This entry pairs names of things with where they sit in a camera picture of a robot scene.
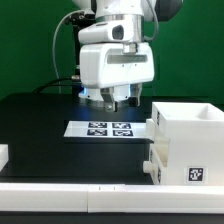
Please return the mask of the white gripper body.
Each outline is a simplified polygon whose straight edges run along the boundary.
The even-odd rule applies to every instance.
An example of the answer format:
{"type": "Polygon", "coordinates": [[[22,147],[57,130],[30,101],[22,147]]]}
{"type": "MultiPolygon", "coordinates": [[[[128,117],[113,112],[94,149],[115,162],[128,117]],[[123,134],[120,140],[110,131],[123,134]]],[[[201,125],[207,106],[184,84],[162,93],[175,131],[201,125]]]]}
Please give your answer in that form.
{"type": "Polygon", "coordinates": [[[84,45],[80,51],[82,84],[103,89],[152,81],[154,61],[150,46],[140,43],[134,54],[125,54],[123,50],[120,43],[84,45]]]}

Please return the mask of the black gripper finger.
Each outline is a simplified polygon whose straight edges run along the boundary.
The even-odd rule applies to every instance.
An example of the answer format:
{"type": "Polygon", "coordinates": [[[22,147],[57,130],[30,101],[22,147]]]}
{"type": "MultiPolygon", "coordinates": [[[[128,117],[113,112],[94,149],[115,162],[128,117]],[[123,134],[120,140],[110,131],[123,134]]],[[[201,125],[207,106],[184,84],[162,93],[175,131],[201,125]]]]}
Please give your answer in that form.
{"type": "Polygon", "coordinates": [[[116,112],[117,102],[114,99],[114,88],[103,88],[100,90],[100,94],[104,100],[105,110],[108,112],[116,112]]]}
{"type": "Polygon", "coordinates": [[[138,107],[140,105],[140,96],[142,92],[142,84],[131,85],[131,96],[129,98],[129,105],[131,107],[138,107]]]}

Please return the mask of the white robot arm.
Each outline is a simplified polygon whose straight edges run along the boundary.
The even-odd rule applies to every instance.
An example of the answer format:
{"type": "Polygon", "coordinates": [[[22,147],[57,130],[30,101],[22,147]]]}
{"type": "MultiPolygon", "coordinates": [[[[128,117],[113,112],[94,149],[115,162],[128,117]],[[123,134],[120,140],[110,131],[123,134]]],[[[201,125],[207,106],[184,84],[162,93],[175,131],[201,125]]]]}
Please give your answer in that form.
{"type": "Polygon", "coordinates": [[[78,32],[80,78],[87,101],[116,111],[140,104],[142,85],[154,78],[154,60],[144,23],[173,18],[183,0],[73,0],[92,21],[78,32]]]}

